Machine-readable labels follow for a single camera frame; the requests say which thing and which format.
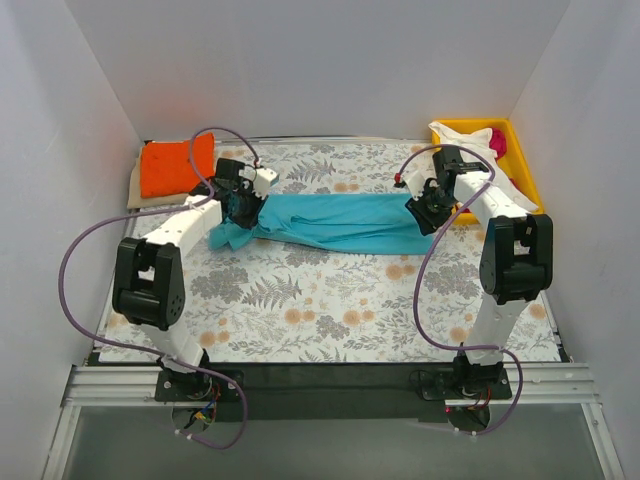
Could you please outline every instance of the yellow plastic container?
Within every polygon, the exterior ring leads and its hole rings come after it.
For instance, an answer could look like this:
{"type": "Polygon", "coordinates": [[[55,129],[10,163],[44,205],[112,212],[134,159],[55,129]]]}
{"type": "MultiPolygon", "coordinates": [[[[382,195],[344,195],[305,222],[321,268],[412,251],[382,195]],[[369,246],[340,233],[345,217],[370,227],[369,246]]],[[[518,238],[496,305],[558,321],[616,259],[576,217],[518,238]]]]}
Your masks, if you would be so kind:
{"type": "MultiPolygon", "coordinates": [[[[497,128],[502,131],[507,139],[507,153],[498,160],[498,166],[513,181],[518,190],[538,205],[538,210],[533,213],[544,213],[540,195],[538,195],[536,185],[533,183],[533,177],[529,172],[522,150],[520,150],[518,137],[516,137],[516,132],[513,130],[509,120],[506,118],[452,118],[437,121],[453,128],[458,133],[468,134],[483,128],[497,128]]],[[[440,143],[440,137],[432,132],[431,142],[434,145],[440,143]]],[[[469,225],[472,223],[478,223],[472,213],[461,213],[455,221],[456,225],[469,225]]]]}

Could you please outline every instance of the crumpled white fabric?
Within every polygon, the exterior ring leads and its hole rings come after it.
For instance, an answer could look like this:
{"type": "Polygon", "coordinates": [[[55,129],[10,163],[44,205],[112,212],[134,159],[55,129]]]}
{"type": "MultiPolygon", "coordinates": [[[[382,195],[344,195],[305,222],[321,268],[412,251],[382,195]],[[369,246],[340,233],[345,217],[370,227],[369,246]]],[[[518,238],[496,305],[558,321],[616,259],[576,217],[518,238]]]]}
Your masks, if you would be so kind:
{"type": "MultiPolygon", "coordinates": [[[[534,212],[538,209],[538,206],[518,190],[515,185],[511,183],[507,174],[498,167],[496,163],[496,156],[498,154],[489,147],[491,135],[493,135],[493,131],[490,128],[483,128],[471,134],[458,133],[440,122],[431,122],[429,128],[440,137],[440,143],[450,143],[452,145],[466,147],[487,160],[496,170],[496,178],[494,178],[492,183],[500,188],[516,205],[529,212],[534,212]]],[[[460,152],[460,155],[465,162],[478,161],[478,159],[470,153],[460,152]]]]}

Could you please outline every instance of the maroon cloth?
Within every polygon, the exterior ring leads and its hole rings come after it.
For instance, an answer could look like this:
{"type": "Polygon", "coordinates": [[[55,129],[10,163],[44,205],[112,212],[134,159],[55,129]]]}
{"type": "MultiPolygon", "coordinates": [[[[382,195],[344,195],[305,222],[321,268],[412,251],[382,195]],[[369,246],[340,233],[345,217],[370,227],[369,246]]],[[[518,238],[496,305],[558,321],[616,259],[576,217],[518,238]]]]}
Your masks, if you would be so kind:
{"type": "Polygon", "coordinates": [[[491,140],[489,141],[489,148],[495,150],[498,156],[496,160],[504,157],[504,154],[507,153],[507,139],[502,133],[501,130],[497,128],[492,128],[491,140]]]}

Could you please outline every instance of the teal cloth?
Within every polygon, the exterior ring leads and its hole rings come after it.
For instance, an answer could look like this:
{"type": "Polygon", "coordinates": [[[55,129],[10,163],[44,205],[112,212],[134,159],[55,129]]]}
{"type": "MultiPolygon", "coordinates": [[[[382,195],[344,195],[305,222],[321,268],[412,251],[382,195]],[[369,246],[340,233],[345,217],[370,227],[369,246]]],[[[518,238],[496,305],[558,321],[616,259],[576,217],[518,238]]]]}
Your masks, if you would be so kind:
{"type": "Polygon", "coordinates": [[[211,230],[212,250],[237,250],[251,238],[267,238],[347,253],[424,254],[431,238],[420,234],[405,208],[407,194],[271,195],[258,225],[243,229],[225,221],[211,230]]]}

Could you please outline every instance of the white wall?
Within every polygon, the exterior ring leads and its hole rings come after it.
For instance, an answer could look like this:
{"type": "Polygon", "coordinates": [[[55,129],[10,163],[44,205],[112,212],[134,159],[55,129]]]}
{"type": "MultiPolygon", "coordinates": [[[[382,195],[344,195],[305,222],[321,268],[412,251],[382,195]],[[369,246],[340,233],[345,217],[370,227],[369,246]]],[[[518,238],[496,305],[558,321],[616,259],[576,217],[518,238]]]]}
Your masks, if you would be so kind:
{"type": "Polygon", "coordinates": [[[555,219],[549,291],[589,362],[628,478],[640,478],[640,5],[573,1],[511,117],[555,219]]]}
{"type": "Polygon", "coordinates": [[[568,0],[67,0],[143,138],[508,116],[568,0]]]}
{"type": "MultiPolygon", "coordinates": [[[[0,477],[39,478],[72,362],[90,343],[56,296],[64,249],[124,211],[139,139],[63,0],[0,0],[0,477]]],[[[72,308],[95,327],[121,226],[72,261],[72,308]]]]}

